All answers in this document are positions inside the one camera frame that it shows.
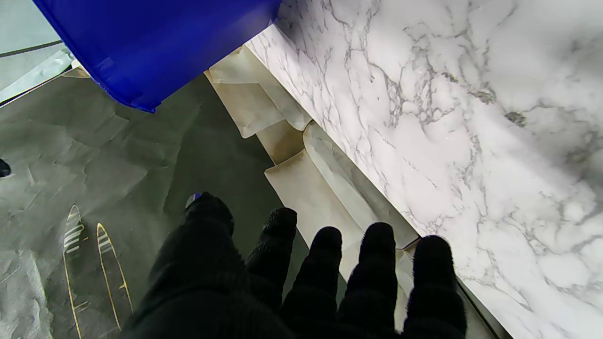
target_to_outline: floor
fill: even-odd
[[[272,161],[257,137],[241,138],[204,76],[154,115],[115,103],[90,79],[60,77],[0,109],[0,157],[13,171],[0,179],[0,300],[11,305],[0,307],[2,338],[77,338],[62,262],[74,203],[110,234],[134,307],[193,192],[229,206],[244,256],[282,205],[264,176]],[[296,237],[285,290],[307,252]]]

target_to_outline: stain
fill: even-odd
[[[484,104],[491,104],[496,101],[496,97],[492,93],[479,91],[477,93],[469,92],[469,94],[473,95],[477,99],[479,99]]]
[[[511,121],[513,124],[518,125],[519,127],[525,127],[526,125],[526,117],[521,113],[517,112],[509,112],[505,114],[505,118]]]
[[[452,74],[450,74],[450,73],[448,73],[448,72],[442,72],[442,75],[443,75],[443,76],[444,76],[444,78],[446,78],[446,80],[448,80],[449,82],[451,82],[451,83],[455,83],[455,84],[458,84],[458,79],[457,79],[457,78],[456,78],[454,75],[452,75]]]
[[[6,161],[0,159],[0,178],[8,177],[10,173],[10,166],[6,163]]]

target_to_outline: gray marble veining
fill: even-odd
[[[603,337],[603,2],[279,16],[248,47],[514,338]]]

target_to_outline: gold line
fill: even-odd
[[[130,312],[134,312],[134,309],[132,307],[132,300],[130,299],[130,291],[128,290],[128,283],[125,281],[124,271],[121,269],[121,264],[119,263],[119,259],[117,258],[117,253],[115,252],[115,247],[113,246],[111,237],[109,236],[109,233],[107,232],[107,230],[105,230],[105,227],[103,227],[103,225],[101,225],[101,227],[103,228],[103,231],[105,231],[105,234],[107,235],[107,240],[109,240],[109,244],[111,245],[111,250],[113,251],[115,261],[117,262],[117,267],[119,268],[119,272],[121,273],[121,279],[124,282],[124,284],[121,285],[119,288],[122,288],[122,287],[125,288],[125,294],[128,297],[128,303],[130,304]]]
[[[103,231],[105,231],[105,227],[103,227],[103,225],[101,225],[101,223],[98,223],[96,225],[96,238],[97,239],[98,239],[98,234],[101,229],[103,229]],[[101,246],[97,246],[97,247],[98,247],[98,256],[99,256],[99,259],[101,260],[101,268],[103,269],[103,276],[105,277],[105,284],[107,285],[107,292],[109,293],[109,301],[111,301],[111,308],[113,309],[113,316],[115,317],[115,322],[117,323],[117,328],[121,332],[121,325],[119,324],[119,319],[117,319],[117,311],[115,310],[115,304],[113,303],[113,296],[111,295],[111,288],[109,287],[109,279],[107,278],[107,272],[105,271],[105,264],[103,263],[103,254],[101,253]]]
[[[74,298],[71,295],[71,283],[69,282],[69,273],[67,272],[67,259],[65,258],[65,251],[63,251],[63,263],[65,264],[65,276],[67,277],[67,290],[69,291],[69,301],[71,302],[71,311],[74,314],[75,328],[77,329],[78,337],[81,339],[80,324],[77,321],[77,315],[75,315]]]
[[[75,308],[80,308],[80,306],[81,306],[81,305],[85,305],[85,304],[87,304],[87,303],[88,303],[88,302],[83,302],[83,303],[81,303],[81,304],[77,305]]]

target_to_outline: blue object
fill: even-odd
[[[33,0],[105,92],[161,101],[272,24],[280,0]]]

